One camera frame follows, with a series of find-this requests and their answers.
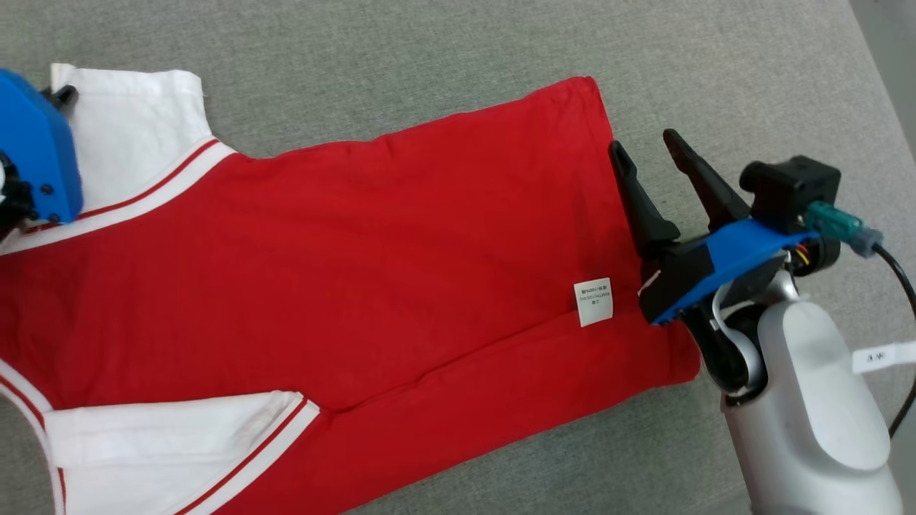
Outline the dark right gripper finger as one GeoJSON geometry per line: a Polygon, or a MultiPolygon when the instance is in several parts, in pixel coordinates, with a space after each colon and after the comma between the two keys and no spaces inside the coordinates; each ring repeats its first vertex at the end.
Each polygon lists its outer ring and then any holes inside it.
{"type": "Polygon", "coordinates": [[[662,139],[677,169],[691,181],[706,211],[710,232],[749,217],[747,203],[676,130],[665,129],[662,139]]]}
{"type": "Polygon", "coordinates": [[[637,167],[620,141],[612,141],[608,155],[638,257],[641,260],[657,260],[676,243],[681,233],[651,202],[639,182],[637,167]]]}

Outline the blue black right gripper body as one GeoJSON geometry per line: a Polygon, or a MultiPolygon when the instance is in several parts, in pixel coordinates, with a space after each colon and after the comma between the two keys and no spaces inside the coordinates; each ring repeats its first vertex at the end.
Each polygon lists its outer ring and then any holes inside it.
{"type": "Polygon", "coordinates": [[[796,247],[817,232],[782,234],[749,218],[712,232],[687,251],[668,255],[639,290],[639,308],[651,325],[670,322],[721,286],[796,247]]]}

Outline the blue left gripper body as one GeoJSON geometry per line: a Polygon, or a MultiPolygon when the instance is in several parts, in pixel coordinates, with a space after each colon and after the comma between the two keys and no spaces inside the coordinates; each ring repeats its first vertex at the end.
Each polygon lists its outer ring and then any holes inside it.
{"type": "Polygon", "coordinates": [[[25,78],[1,71],[3,226],[26,221],[69,224],[83,209],[72,105],[55,109],[25,78]]]}

